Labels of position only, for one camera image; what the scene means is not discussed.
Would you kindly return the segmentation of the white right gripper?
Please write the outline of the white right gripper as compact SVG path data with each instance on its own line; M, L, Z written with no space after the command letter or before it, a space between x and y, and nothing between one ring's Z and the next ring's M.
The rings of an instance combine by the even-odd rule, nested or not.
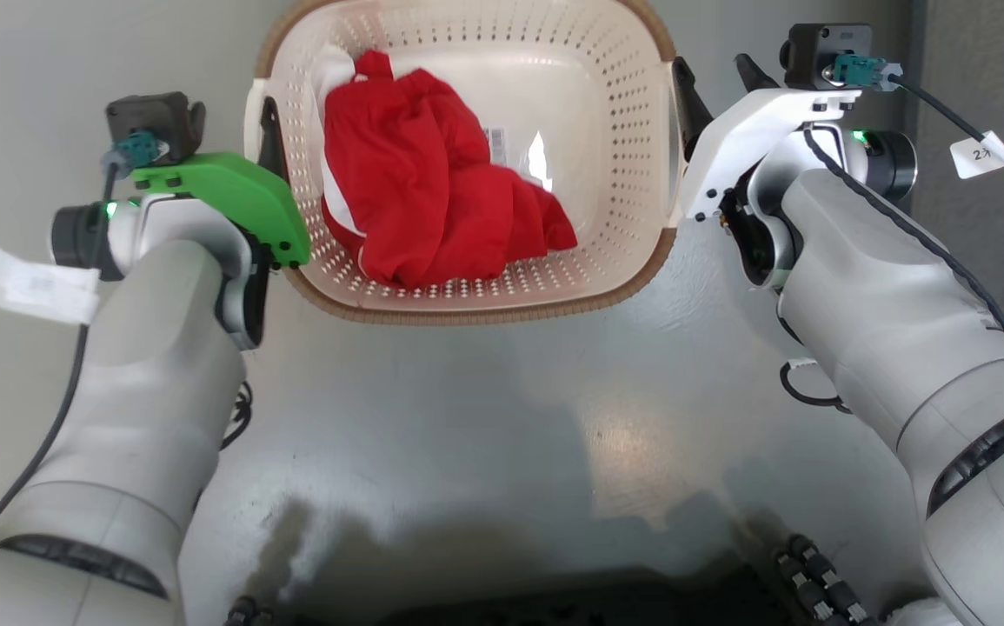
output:
M735 67L749 94L713 120L688 63L674 59L686 160L679 206L689 219L720 219L735 238L741 268L753 285L783 285L802 242L780 203L805 170L824 166L803 132L810 131L820 150L858 178L859 139L839 122L859 94L780 88L748 53L735 56Z

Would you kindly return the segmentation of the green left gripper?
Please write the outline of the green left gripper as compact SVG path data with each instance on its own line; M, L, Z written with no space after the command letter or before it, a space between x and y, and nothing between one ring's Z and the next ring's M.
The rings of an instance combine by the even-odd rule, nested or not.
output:
M289 183L276 102L263 100L259 165L235 153L193 155L136 168L143 194L131 211L131 261L189 241L219 262L231 297L263 297L273 269L303 265L310 242Z

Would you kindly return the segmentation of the cream perforated laundry basket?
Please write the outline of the cream perforated laundry basket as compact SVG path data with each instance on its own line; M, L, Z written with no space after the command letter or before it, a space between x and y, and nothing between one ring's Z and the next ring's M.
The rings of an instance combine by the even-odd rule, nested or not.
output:
M578 244L493 281L396 290L367 278L320 214L318 74L327 47L385 51L475 112L497 160L553 191ZM671 252L685 160L675 47L646 0L296 0L264 40L243 153L259 162L263 100L276 102L310 261L284 276L332 316L478 326L578 316L644 289Z

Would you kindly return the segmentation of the red garment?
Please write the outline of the red garment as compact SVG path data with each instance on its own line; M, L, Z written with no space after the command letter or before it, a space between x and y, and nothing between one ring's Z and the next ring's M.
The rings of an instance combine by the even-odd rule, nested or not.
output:
M449 83L425 69L396 74L375 49L335 60L329 78L320 210L369 280L404 290L495 280L577 246L560 201L494 163Z

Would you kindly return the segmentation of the grey fabric sofa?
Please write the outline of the grey fabric sofa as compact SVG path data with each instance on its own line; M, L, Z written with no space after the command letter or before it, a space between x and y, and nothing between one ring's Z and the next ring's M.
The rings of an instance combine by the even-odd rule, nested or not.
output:
M1004 0L920 0L916 24L908 79L1004 143ZM962 131L926 104L908 103L908 131L920 162L914 217L1004 313L1004 170L962 181L950 151Z

